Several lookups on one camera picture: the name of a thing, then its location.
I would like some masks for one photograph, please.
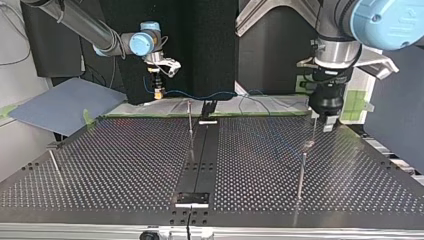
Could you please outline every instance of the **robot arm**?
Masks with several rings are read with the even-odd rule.
[[[309,105],[325,121],[324,131],[331,131],[344,102],[346,84],[353,68],[360,65],[362,45],[382,50],[409,46],[424,36],[424,1],[422,0],[255,0],[237,19],[241,37],[262,16],[275,7],[294,8],[312,26],[317,24],[318,38],[314,56],[300,62],[313,68],[316,84]],[[393,64],[363,66],[376,77],[386,77]]]
[[[149,65],[159,67],[165,75],[172,78],[181,68],[180,63],[171,58],[164,58],[159,23],[144,22],[140,25],[140,32],[124,33],[119,35],[104,22],[91,17],[82,10],[74,0],[21,0],[22,2],[37,7],[57,19],[75,33],[93,44],[99,56],[122,56],[135,54],[143,58]],[[161,66],[169,67],[165,71]],[[164,80],[157,74],[154,81],[155,91],[163,95]]]

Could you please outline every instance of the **black bracket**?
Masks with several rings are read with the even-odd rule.
[[[216,100],[203,102],[202,115],[199,119],[200,125],[218,124],[218,120],[210,116],[215,112],[217,103]]]
[[[209,193],[178,193],[176,208],[209,208]]]

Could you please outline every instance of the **perforated metal table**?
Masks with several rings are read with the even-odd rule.
[[[186,118],[117,118],[81,131],[56,152],[61,171],[46,154],[0,184],[0,233],[15,224],[424,231],[423,187],[345,126],[234,117],[188,129]],[[176,208],[180,192],[209,193],[209,208]]]

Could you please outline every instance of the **wire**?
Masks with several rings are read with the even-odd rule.
[[[165,46],[165,44],[168,42],[168,39],[169,39],[169,37],[168,36],[163,36],[162,37],[162,44],[160,45],[160,47],[159,48],[161,48],[161,47],[163,47],[163,46]]]
[[[216,92],[216,93],[211,94],[211,95],[206,96],[206,97],[195,97],[195,96],[192,96],[192,95],[185,93],[183,91],[180,91],[180,90],[170,90],[170,91],[166,92],[165,94],[170,94],[170,93],[179,93],[179,94],[185,95],[186,97],[189,97],[189,98],[192,98],[192,99],[195,99],[195,100],[208,100],[208,99],[211,99],[211,98],[213,98],[217,95],[221,95],[221,94],[237,96],[237,93],[234,93],[234,92]]]
[[[86,66],[87,66],[87,70],[93,75],[93,77],[94,77],[94,74],[93,74],[93,71],[94,71],[94,73],[97,75],[97,76],[99,76],[102,80],[103,80],[103,84],[101,84],[101,85],[103,85],[103,86],[105,86],[106,87],[106,85],[107,85],[107,81],[106,81],[106,79],[105,79],[105,77],[102,75],[102,74],[100,74],[95,68],[93,68],[92,66],[90,66],[90,65],[88,65],[87,63],[85,64]]]
[[[244,101],[244,99],[245,98],[247,98],[247,99],[250,99],[250,100],[252,100],[252,101],[254,101],[254,102],[257,102],[257,103],[259,103],[259,104],[261,104],[262,105],[262,107],[268,112],[268,116],[271,116],[271,111],[269,111],[269,109],[265,106],[265,104],[263,103],[263,102],[261,102],[261,101],[259,101],[259,100],[256,100],[256,99],[253,99],[253,98],[250,98],[249,96],[247,96],[246,94],[245,95],[243,95],[242,96],[242,99],[241,99],[241,101],[239,102],[239,105],[238,105],[238,108],[239,108],[239,110],[240,110],[240,114],[243,116],[243,110],[241,109],[241,104],[243,103],[243,101]]]
[[[114,57],[113,57],[112,80],[110,81],[109,88],[112,88],[113,81],[115,80],[115,73],[116,73],[116,59],[115,59],[115,56],[114,56]]]
[[[144,89],[146,90],[146,92],[154,94],[155,92],[149,90],[149,88],[147,87],[146,77],[143,77],[143,82],[144,82]],[[225,91],[216,92],[216,93],[211,94],[211,95],[206,96],[206,97],[195,97],[193,95],[190,95],[190,94],[183,92],[183,91],[180,91],[180,90],[170,90],[170,91],[165,92],[165,94],[170,94],[170,93],[179,93],[179,94],[182,94],[186,97],[189,97],[189,98],[192,98],[192,99],[195,99],[195,100],[209,100],[210,98],[215,97],[215,96],[220,95],[220,94],[228,94],[228,95],[232,95],[232,96],[237,96],[237,93],[225,92]]]
[[[4,17],[6,18],[6,20],[7,20],[7,21],[8,21],[8,22],[12,25],[12,27],[16,30],[16,32],[17,32],[20,36],[22,36],[22,37],[23,37],[26,41],[28,41],[27,36],[19,30],[19,28],[15,25],[15,23],[13,23],[13,21],[9,18],[9,16],[7,16],[7,14],[3,11],[3,9],[1,9],[1,7],[6,7],[6,8],[8,8],[9,10],[11,10],[11,11],[12,11],[12,12],[16,15],[16,17],[19,19],[19,21],[21,22],[22,27],[25,29],[25,22],[24,22],[24,20],[23,20],[23,18],[22,18],[22,16],[21,16],[21,13],[20,13],[17,9],[15,9],[14,7],[10,6],[9,4],[7,4],[7,3],[5,3],[5,2],[1,2],[0,10],[1,10],[1,12],[3,13],[3,16],[4,16]],[[23,57],[22,59],[19,59],[19,60],[13,61],[13,62],[0,63],[0,66],[10,66],[10,65],[15,65],[15,64],[18,64],[18,63],[21,63],[21,62],[23,62],[23,61],[27,60],[30,56],[31,56],[31,48],[29,47],[29,44],[28,44],[28,53],[25,55],[25,57]]]
[[[317,20],[315,20],[315,31],[317,31],[318,28],[318,22],[319,22],[319,15],[321,14],[322,5],[319,5],[318,14],[317,14]]]
[[[341,1],[342,0],[337,1],[336,6],[334,7],[334,12],[333,12],[333,21],[334,21],[334,24],[336,24],[337,27],[339,27],[339,23],[337,22],[336,14],[337,14],[337,10],[339,9],[339,5],[340,5]]]

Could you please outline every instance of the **screw hole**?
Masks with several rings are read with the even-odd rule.
[[[409,42],[404,42],[404,43],[402,43],[402,46],[401,47],[407,47],[407,46],[409,46],[410,45],[410,43]]]
[[[372,21],[373,21],[373,22],[379,22],[379,21],[381,21],[381,15],[379,15],[379,14],[375,14],[375,15],[372,17]]]

